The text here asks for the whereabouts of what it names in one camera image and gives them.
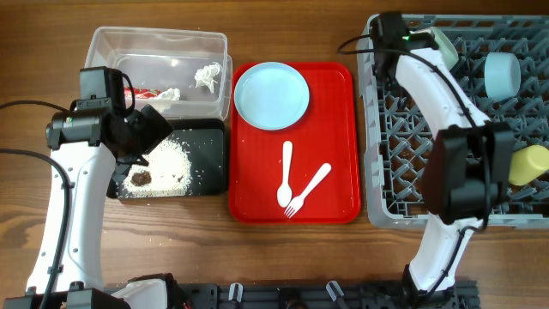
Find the clear plastic container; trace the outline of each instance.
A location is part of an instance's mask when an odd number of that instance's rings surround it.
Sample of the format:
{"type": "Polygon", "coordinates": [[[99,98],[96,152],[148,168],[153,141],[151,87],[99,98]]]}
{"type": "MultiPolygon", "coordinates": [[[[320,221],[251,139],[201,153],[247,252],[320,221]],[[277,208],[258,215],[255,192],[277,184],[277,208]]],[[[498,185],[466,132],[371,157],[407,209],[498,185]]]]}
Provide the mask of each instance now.
{"type": "Polygon", "coordinates": [[[123,71],[134,88],[181,91],[179,100],[136,99],[138,109],[151,104],[167,118],[225,119],[228,114],[232,64],[223,33],[99,27],[85,64],[86,68],[96,66],[123,71]],[[204,86],[195,88],[196,71],[214,63],[221,66],[214,92],[204,86]]]}

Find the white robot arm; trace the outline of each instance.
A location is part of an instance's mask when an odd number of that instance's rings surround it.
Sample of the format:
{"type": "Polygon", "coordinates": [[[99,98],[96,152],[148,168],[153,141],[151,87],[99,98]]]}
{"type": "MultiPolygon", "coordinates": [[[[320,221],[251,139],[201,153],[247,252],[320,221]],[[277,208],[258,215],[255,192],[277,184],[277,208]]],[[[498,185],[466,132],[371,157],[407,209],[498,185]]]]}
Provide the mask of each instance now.
{"type": "MultiPolygon", "coordinates": [[[[61,265],[53,292],[70,289],[72,282],[82,282],[86,288],[103,290],[100,265],[101,230],[107,186],[114,172],[115,159],[104,143],[90,146],[87,142],[71,142],[51,151],[74,183],[71,190],[71,208],[61,265]]],[[[52,168],[51,194],[45,219],[44,238],[33,273],[28,278],[27,290],[45,292],[57,247],[63,217],[63,181],[52,168]]]]}
{"type": "Polygon", "coordinates": [[[44,238],[27,296],[6,300],[9,308],[47,308],[66,301],[68,307],[165,309],[181,300],[169,274],[135,279],[114,295],[102,292],[103,211],[115,168],[147,165],[142,155],[172,133],[172,126],[151,106],[136,111],[133,103],[126,108],[123,78],[130,83],[118,70],[81,70],[81,99],[69,111],[56,113],[46,127],[51,159],[63,170],[52,168],[44,238]],[[64,174],[69,186],[63,183],[64,174]]]}
{"type": "Polygon", "coordinates": [[[377,73],[406,89],[435,139],[421,180],[430,214],[403,274],[405,298],[414,307],[443,304],[467,242],[504,199],[513,133],[469,100],[429,33],[410,33],[399,13],[381,14],[372,25],[374,49],[356,52],[374,52],[377,73]],[[480,155],[479,164],[468,164],[470,152],[480,155]]]}

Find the red tray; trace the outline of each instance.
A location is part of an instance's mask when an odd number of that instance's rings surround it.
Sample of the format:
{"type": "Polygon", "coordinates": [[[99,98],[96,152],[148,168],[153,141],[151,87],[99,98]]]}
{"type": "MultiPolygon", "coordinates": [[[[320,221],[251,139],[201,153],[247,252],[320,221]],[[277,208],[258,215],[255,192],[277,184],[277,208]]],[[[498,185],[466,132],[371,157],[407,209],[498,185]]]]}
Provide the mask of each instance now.
{"type": "MultiPolygon", "coordinates": [[[[238,68],[238,79],[255,64],[238,68]]],[[[360,212],[360,176],[354,125],[353,78],[337,63],[289,63],[307,81],[311,98],[305,115],[276,131],[254,128],[231,104],[229,209],[245,223],[346,223],[360,212]],[[282,143],[292,141],[289,183],[301,194],[318,168],[332,171],[305,199],[292,219],[276,200],[282,182],[282,143]]]]}

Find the wooden table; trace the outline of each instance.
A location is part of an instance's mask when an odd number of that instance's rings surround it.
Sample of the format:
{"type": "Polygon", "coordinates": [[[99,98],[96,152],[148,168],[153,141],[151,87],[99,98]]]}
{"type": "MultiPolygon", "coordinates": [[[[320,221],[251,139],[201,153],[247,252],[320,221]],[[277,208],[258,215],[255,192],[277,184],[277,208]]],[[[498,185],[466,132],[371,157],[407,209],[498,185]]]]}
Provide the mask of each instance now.
{"type": "MultiPolygon", "coordinates": [[[[78,70],[100,26],[222,32],[235,68],[250,61],[339,61],[353,72],[357,89],[356,58],[336,56],[335,48],[360,34],[372,14],[394,9],[431,14],[549,12],[548,2],[500,0],[23,2],[0,6],[0,103],[30,99],[65,107],[79,97],[78,70]]],[[[365,124],[358,96],[356,107],[361,158],[365,124]]],[[[52,114],[38,106],[2,110],[0,147],[48,154],[45,125],[52,114]]],[[[0,156],[0,175],[3,300],[25,291],[42,239],[51,180],[45,163],[5,154],[0,156]]],[[[422,231],[378,229],[366,218],[363,210],[353,223],[342,226],[251,227],[231,217],[226,194],[107,201],[101,242],[104,280],[116,287],[133,276],[159,272],[172,272],[180,282],[219,284],[400,278],[418,250],[422,231]]],[[[491,228],[474,236],[458,274],[478,281],[485,308],[549,307],[548,244],[549,231],[491,228]]]]}

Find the gray dish rack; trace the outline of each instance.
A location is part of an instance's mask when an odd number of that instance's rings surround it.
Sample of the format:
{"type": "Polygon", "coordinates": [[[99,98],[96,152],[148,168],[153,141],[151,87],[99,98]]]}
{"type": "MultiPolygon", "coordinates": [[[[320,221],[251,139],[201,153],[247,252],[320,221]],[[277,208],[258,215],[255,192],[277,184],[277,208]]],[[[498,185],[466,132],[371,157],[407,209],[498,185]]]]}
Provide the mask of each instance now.
{"type": "MultiPolygon", "coordinates": [[[[368,34],[373,15],[363,34],[368,34]]],[[[411,30],[438,27],[453,42],[460,61],[451,70],[471,101],[492,121],[515,132],[515,150],[531,144],[549,147],[549,16],[404,15],[411,30]],[[522,84],[515,98],[494,103],[486,97],[483,67],[489,52],[513,52],[522,84]]],[[[358,49],[373,48],[362,39],[358,49]]],[[[427,211],[419,180],[432,135],[418,107],[399,90],[386,91],[373,72],[373,54],[359,54],[359,91],[365,106],[364,153],[368,218],[376,227],[424,227],[427,211]]],[[[490,225],[549,228],[549,177],[510,187],[508,200],[490,216],[490,225]]]]}

